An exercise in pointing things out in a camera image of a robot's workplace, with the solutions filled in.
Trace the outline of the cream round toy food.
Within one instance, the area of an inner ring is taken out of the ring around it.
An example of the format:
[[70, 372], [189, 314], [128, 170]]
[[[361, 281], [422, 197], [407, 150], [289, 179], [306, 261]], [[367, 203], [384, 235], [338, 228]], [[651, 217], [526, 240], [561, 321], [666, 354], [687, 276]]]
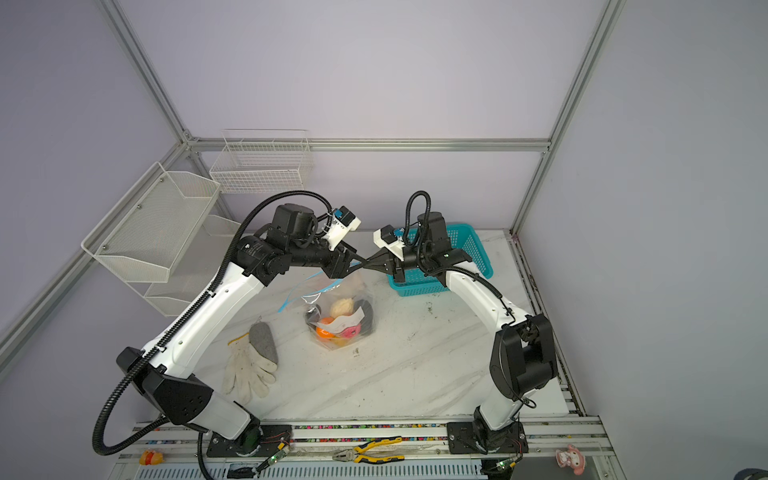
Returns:
[[352, 315], [355, 311], [355, 301], [352, 298], [341, 298], [333, 302], [330, 308], [330, 316], [338, 318], [340, 316]]

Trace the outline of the clear zip top bag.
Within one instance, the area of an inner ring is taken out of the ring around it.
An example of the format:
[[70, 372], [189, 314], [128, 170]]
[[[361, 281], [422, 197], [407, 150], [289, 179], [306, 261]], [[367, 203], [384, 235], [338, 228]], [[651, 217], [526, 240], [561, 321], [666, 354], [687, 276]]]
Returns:
[[292, 287], [278, 312], [299, 318], [313, 341], [338, 350], [375, 333], [374, 305], [373, 291], [361, 270], [340, 279], [319, 271]]

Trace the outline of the dark avocado toy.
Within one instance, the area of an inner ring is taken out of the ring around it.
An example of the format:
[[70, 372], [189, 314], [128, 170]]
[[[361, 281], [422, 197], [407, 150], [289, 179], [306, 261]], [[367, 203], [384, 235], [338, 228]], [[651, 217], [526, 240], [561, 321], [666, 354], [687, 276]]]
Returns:
[[356, 305], [362, 309], [363, 318], [360, 322], [360, 334], [362, 336], [370, 335], [374, 330], [374, 310], [372, 304], [367, 300], [360, 300]]

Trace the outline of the pink apple toy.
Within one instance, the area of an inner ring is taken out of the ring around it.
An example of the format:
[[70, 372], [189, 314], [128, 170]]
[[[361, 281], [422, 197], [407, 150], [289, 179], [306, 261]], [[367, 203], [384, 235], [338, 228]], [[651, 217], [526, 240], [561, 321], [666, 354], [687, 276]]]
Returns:
[[360, 332], [361, 332], [361, 325], [358, 324], [358, 325], [351, 326], [351, 327], [348, 327], [348, 328], [344, 329], [341, 332], [341, 337], [342, 338], [347, 338], [347, 339], [354, 338], [355, 336], [359, 335]]

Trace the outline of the smooth orange toy fruit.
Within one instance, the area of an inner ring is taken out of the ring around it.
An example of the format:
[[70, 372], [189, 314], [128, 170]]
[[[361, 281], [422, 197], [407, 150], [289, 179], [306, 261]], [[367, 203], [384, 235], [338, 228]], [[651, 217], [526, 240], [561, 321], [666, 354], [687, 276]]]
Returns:
[[322, 328], [322, 325], [332, 324], [333, 321], [334, 321], [333, 317], [325, 317], [319, 320], [317, 326], [315, 327], [316, 335], [318, 336], [319, 339], [334, 340], [338, 338], [338, 336], [335, 333]]

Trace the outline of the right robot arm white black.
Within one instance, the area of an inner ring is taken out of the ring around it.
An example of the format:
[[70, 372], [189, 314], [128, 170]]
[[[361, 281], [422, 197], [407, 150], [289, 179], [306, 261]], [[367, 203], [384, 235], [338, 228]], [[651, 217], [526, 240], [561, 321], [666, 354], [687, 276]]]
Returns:
[[554, 333], [549, 319], [532, 315], [507, 299], [481, 272], [474, 258], [455, 247], [438, 212], [422, 214], [417, 230], [398, 234], [387, 225], [373, 234], [379, 251], [362, 262], [401, 282], [420, 271], [457, 295], [493, 334], [489, 374], [494, 389], [475, 409], [476, 448], [495, 453], [516, 439], [514, 424], [524, 408], [535, 409], [533, 394], [558, 376]]

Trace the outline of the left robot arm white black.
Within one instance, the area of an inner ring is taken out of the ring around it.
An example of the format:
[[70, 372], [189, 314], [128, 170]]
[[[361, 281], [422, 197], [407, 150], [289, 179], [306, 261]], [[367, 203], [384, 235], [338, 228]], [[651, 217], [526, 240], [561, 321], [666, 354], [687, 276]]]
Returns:
[[238, 312], [277, 276], [294, 266], [318, 267], [331, 279], [366, 268], [370, 260], [340, 243], [325, 239], [272, 243], [247, 236], [234, 243], [211, 284], [161, 334], [144, 347], [125, 348], [117, 358], [124, 378], [104, 405], [93, 432], [93, 444], [104, 452], [108, 416], [128, 386], [160, 412], [155, 427], [166, 423], [212, 431], [250, 450], [260, 422], [245, 408], [203, 381], [194, 371], [208, 347]]

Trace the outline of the white work glove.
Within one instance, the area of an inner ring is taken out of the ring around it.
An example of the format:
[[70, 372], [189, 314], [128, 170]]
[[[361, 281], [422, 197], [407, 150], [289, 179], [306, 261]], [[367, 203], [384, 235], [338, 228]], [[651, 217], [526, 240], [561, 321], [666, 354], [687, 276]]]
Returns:
[[228, 344], [229, 358], [224, 371], [222, 391], [234, 394], [238, 403], [247, 405], [253, 397], [265, 398], [276, 382], [278, 365], [261, 355], [248, 334]]

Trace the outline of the white mesh two-tier shelf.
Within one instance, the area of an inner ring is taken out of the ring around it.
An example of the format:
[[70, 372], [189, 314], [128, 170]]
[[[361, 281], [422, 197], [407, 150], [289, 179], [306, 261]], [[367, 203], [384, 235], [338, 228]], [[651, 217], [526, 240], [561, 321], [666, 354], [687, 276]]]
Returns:
[[81, 242], [82, 249], [165, 317], [210, 283], [238, 228], [213, 213], [220, 185], [151, 166]]

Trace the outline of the pink white plush toy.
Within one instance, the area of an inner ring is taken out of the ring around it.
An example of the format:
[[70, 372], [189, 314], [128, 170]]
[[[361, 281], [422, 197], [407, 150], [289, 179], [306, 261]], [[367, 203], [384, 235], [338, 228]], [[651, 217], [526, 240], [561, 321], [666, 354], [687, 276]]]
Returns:
[[555, 456], [560, 468], [570, 468], [577, 476], [584, 474], [586, 458], [576, 446], [569, 444], [565, 449], [558, 449]]

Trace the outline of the yellow rubber duck toy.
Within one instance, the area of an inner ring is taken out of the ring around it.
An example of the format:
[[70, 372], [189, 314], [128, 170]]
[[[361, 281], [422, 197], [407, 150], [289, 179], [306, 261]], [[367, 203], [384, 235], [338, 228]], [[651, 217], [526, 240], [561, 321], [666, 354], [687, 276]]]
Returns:
[[154, 466], [160, 465], [164, 462], [164, 455], [162, 452], [156, 450], [145, 450], [139, 457], [139, 464], [141, 466]]

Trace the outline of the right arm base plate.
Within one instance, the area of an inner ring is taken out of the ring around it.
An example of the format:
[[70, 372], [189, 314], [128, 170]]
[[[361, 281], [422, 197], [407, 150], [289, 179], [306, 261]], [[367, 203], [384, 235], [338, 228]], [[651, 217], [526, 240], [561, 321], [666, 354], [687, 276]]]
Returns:
[[500, 430], [489, 430], [478, 422], [449, 422], [446, 425], [451, 454], [526, 454], [527, 434], [519, 421]]

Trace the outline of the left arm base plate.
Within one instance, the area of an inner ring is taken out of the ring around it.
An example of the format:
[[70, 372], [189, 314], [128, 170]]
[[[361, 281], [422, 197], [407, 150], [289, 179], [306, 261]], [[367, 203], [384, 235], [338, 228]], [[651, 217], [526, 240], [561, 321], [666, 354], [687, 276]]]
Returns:
[[292, 436], [293, 427], [289, 424], [261, 424], [258, 427], [249, 427], [235, 440], [228, 440], [214, 433], [206, 455], [209, 458], [266, 458], [277, 453], [281, 446], [288, 446]]

